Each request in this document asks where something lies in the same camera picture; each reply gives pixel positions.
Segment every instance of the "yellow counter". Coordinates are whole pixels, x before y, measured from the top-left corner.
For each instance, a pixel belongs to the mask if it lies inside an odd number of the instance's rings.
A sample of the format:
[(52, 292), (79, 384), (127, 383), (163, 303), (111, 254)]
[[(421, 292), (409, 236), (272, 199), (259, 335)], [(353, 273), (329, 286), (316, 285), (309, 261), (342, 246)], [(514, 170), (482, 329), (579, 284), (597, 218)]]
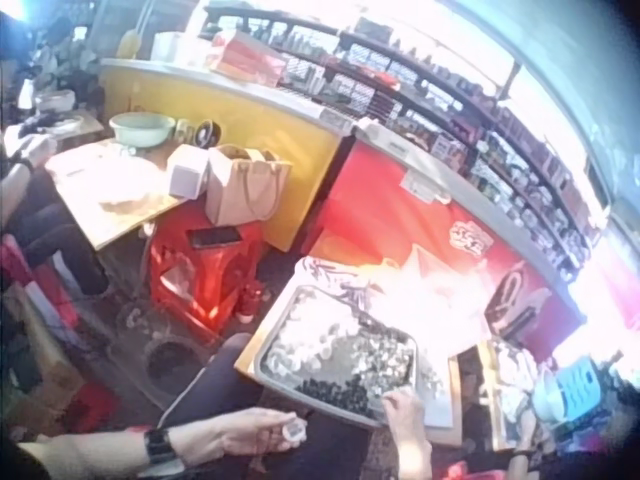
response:
[(101, 83), (107, 119), (134, 109), (186, 118), (194, 126), (211, 119), (222, 129), (220, 143), (266, 148), (291, 162), (280, 207), (264, 226), (265, 240), (282, 251), (291, 248), (352, 126), (335, 111), (325, 119), (325, 107), (287, 92), (169, 64), (104, 60)]

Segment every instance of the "beige tote bag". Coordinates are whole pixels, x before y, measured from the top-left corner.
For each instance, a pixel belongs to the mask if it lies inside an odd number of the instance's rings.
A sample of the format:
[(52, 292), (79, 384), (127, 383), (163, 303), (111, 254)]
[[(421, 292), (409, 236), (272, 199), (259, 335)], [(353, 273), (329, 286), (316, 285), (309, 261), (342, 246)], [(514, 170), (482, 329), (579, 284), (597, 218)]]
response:
[(209, 220), (223, 226), (270, 219), (280, 205), (291, 164), (267, 150), (235, 145), (220, 145), (209, 153)]

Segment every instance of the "woman's leg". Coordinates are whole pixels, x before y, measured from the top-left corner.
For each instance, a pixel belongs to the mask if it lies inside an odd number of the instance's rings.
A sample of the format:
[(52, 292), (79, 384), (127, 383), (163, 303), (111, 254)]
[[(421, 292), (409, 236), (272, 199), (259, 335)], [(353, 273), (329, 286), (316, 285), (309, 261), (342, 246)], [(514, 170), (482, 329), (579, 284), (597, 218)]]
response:
[(19, 224), (21, 219), (29, 217), (49, 205), (60, 202), (60, 195), (58, 195), (51, 176), (44, 170), (37, 170), (29, 180), (24, 198), (15, 212), (13, 212), (13, 215), (11, 215), (7, 228), (12, 229)]
[[(243, 333), (227, 340), (167, 411), (160, 426), (172, 427), (254, 407), (262, 387), (233, 368), (250, 338)], [(272, 477), (278, 480), (358, 479), (371, 432), (320, 413), (313, 413), (307, 420), (305, 443), (295, 451), (265, 458)], [(250, 457), (224, 457), (205, 467), (203, 478), (243, 479), (250, 461)]]
[[(262, 395), (262, 387), (238, 373), (234, 363), (249, 343), (251, 335), (239, 333), (228, 339), (216, 352), (191, 385), (178, 397), (160, 420), (160, 427), (223, 415), (255, 407)], [(207, 479), (244, 479), (251, 457), (225, 456), (198, 470)]]
[(107, 275), (93, 247), (69, 217), (64, 205), (55, 203), (22, 217), (9, 230), (31, 267), (37, 267), (60, 251), (64, 263), (85, 295), (104, 293)]
[(307, 419), (307, 441), (294, 451), (270, 455), (265, 466), (278, 480), (357, 480), (371, 432), (321, 413)]

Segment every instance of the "smartphone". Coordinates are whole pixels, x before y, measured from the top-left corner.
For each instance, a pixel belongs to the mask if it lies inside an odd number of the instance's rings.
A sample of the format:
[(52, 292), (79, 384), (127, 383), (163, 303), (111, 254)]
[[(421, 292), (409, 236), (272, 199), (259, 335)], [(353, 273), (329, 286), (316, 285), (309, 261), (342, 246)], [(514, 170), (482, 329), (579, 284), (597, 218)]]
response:
[(200, 230), (187, 230), (189, 243), (196, 250), (233, 245), (242, 241), (242, 236), (235, 227), (213, 227)]

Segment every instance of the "watch strap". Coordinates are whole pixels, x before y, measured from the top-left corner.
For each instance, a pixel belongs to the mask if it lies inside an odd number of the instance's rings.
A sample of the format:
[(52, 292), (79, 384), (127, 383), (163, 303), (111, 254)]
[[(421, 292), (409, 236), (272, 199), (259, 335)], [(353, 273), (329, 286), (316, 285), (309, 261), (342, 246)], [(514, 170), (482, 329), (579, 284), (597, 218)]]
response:
[(35, 171), (31, 162), (26, 158), (18, 157), (15, 159), (11, 159), (11, 163), (13, 163), (14, 165), (24, 165), (25, 167), (27, 167), (31, 175), (33, 175), (33, 172)]
[(169, 441), (169, 433), (165, 429), (152, 429), (145, 432), (144, 444), (152, 465), (166, 463), (177, 458)]

